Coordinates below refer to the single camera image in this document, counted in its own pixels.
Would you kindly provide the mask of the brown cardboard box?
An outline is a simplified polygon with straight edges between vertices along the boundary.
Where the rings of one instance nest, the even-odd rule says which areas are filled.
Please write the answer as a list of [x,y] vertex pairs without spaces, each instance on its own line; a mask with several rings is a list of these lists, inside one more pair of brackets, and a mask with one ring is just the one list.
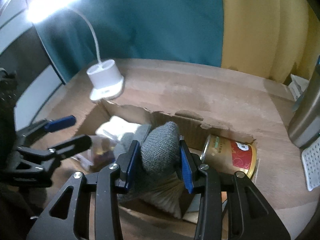
[[141,199],[177,219],[196,222],[197,210],[181,214],[181,196],[184,190],[178,163],[179,130],[183,129],[193,140],[194,147],[203,146],[202,162],[217,171],[234,173],[243,171],[253,176],[257,153],[253,145],[207,134],[193,115],[180,111],[174,116],[162,112],[148,112],[133,106],[97,104],[86,116],[77,134],[92,137],[91,171],[106,165],[112,154],[114,159],[125,153],[132,141],[140,143],[141,160],[137,166],[135,181],[127,194],[120,194],[121,203]]

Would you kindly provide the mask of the white desk lamp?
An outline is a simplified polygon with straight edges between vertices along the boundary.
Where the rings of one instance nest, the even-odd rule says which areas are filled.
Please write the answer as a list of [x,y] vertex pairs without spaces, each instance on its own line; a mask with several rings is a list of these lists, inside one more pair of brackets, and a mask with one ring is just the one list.
[[80,11],[70,5],[77,0],[31,0],[28,5],[27,18],[39,24],[53,16],[62,9],[69,9],[80,16],[89,27],[93,36],[97,63],[89,67],[87,75],[93,84],[90,100],[97,102],[101,99],[111,100],[120,96],[124,88],[124,77],[121,75],[116,62],[113,59],[103,61],[100,57],[100,48],[93,26]]

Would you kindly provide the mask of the white towel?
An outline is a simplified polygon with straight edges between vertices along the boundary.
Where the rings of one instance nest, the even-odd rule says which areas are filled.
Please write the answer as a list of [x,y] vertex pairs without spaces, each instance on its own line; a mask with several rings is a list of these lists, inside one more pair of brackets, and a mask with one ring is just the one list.
[[141,124],[128,122],[118,116],[112,116],[108,122],[98,127],[95,134],[120,141],[125,133],[135,133]]

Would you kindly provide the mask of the yellow curtain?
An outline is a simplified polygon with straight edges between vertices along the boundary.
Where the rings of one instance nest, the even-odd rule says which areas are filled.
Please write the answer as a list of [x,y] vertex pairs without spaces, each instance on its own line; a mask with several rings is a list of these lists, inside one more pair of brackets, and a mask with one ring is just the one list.
[[309,79],[319,20],[307,0],[223,0],[222,68],[287,83]]

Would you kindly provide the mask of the white perforated plastic basket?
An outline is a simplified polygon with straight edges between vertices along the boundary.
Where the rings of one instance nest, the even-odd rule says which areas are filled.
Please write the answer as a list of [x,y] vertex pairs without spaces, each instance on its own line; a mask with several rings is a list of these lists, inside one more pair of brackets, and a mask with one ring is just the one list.
[[308,191],[320,185],[320,138],[302,152],[302,164]]

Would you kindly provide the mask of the teal curtain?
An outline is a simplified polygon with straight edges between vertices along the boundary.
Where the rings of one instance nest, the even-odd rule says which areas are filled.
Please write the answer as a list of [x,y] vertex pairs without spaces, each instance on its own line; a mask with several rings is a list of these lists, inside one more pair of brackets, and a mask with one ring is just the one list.
[[102,59],[156,59],[219,67],[222,0],[80,0],[36,25],[69,81]]

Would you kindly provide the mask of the steel travel mug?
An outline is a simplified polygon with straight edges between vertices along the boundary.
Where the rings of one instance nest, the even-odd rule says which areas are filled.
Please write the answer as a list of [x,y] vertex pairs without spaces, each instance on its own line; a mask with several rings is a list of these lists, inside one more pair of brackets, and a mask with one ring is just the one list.
[[303,98],[288,126],[288,136],[298,148],[308,147],[319,137],[319,59]]

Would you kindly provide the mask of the clear snack bag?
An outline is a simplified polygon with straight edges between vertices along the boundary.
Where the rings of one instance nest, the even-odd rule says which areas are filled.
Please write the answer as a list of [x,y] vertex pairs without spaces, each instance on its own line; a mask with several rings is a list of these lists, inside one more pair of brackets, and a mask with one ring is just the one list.
[[97,172],[115,161],[114,148],[117,141],[99,135],[89,136],[92,144],[88,150],[76,154],[72,158],[88,172]]

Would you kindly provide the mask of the grey knit glove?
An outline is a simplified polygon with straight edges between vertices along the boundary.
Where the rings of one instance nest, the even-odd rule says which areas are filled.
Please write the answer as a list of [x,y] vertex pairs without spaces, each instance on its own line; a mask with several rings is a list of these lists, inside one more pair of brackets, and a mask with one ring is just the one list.
[[117,158],[129,151],[131,142],[140,143],[133,185],[127,194],[118,194],[120,203],[141,199],[177,219],[182,218],[180,197],[184,190],[181,181],[180,132],[170,121],[155,129],[141,125],[135,133],[125,133],[114,148]]

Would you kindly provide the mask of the red gold tin can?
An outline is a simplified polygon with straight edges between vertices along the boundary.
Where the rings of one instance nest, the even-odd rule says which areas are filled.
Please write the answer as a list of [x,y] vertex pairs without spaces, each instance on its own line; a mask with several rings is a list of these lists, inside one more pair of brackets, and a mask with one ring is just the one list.
[[234,174],[242,171],[252,178],[257,163],[257,151],[251,144],[209,135],[200,159],[218,172]]

